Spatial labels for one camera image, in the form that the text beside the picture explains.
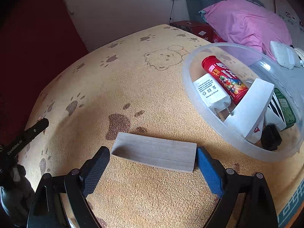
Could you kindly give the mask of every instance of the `pink cloth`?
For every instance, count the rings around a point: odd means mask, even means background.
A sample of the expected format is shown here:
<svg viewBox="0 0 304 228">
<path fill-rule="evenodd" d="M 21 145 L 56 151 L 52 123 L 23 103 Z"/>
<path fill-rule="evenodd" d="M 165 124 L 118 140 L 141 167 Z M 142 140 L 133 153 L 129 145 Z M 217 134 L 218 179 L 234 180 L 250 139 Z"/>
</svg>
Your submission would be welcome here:
<svg viewBox="0 0 304 228">
<path fill-rule="evenodd" d="M 285 22 L 272 11 L 246 0 L 225 0 L 203 10 L 207 23 L 222 39 L 252 47 L 274 61 L 271 40 L 291 45 Z"/>
</svg>

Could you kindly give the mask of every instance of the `red candy tube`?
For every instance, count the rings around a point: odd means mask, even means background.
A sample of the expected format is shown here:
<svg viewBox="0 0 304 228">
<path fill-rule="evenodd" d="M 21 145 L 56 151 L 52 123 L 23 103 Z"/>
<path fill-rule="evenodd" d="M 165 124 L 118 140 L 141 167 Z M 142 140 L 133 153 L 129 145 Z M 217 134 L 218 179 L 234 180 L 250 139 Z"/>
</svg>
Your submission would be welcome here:
<svg viewBox="0 0 304 228">
<path fill-rule="evenodd" d="M 206 57 L 202 61 L 202 67 L 216 79 L 236 105 L 247 93 L 248 87 L 216 56 Z"/>
</svg>

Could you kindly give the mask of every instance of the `orange trim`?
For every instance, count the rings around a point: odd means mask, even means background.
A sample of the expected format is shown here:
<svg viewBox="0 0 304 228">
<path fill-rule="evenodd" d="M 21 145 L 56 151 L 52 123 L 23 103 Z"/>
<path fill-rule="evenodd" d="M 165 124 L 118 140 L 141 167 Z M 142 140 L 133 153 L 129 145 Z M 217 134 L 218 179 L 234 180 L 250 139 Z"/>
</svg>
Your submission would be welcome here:
<svg viewBox="0 0 304 228">
<path fill-rule="evenodd" d="M 292 226 L 292 224 L 295 222 L 295 220 L 299 216 L 300 212 L 302 211 L 303 207 L 304 207 L 304 201 L 302 201 L 301 206 L 298 208 L 297 212 L 294 214 L 294 216 L 291 218 L 291 220 L 289 220 L 289 222 L 287 223 L 285 228 L 290 228 Z"/>
</svg>

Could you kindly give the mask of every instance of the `clear plastic bowl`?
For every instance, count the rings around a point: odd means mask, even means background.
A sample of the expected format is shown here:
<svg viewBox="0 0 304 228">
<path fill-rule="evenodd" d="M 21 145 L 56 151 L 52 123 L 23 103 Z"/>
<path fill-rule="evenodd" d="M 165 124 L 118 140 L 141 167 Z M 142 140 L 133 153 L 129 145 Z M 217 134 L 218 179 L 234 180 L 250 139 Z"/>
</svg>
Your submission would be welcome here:
<svg viewBox="0 0 304 228">
<path fill-rule="evenodd" d="M 280 132 L 282 143 L 277 150 L 267 151 L 246 141 L 237 133 L 231 132 L 201 100 L 193 81 L 206 73 L 201 64 L 202 60 L 210 55 L 215 55 L 248 87 L 256 78 L 260 78 L 273 83 L 287 98 L 296 117 L 296 123 L 291 128 Z M 225 141 L 241 152 L 258 160 L 274 162 L 289 158 L 299 151 L 304 136 L 304 103 L 298 90 L 292 85 L 292 80 L 287 79 L 278 64 L 268 56 L 243 45 L 208 44 L 195 49 L 187 56 L 183 65 L 183 79 L 189 99 L 200 116 Z"/>
</svg>

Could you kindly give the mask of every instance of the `black power cord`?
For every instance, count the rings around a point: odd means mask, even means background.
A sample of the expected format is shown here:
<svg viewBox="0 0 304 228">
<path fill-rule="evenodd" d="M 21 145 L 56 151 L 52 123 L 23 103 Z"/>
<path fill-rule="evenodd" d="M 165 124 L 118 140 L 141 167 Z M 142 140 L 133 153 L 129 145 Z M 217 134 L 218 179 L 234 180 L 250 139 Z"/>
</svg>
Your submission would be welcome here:
<svg viewBox="0 0 304 228">
<path fill-rule="evenodd" d="M 172 8 L 171 8 L 171 13 L 170 13 L 169 25 L 171 25 L 171 20 L 172 20 L 171 17 L 172 17 L 173 4 L 174 4 L 174 0 L 172 0 Z"/>
</svg>

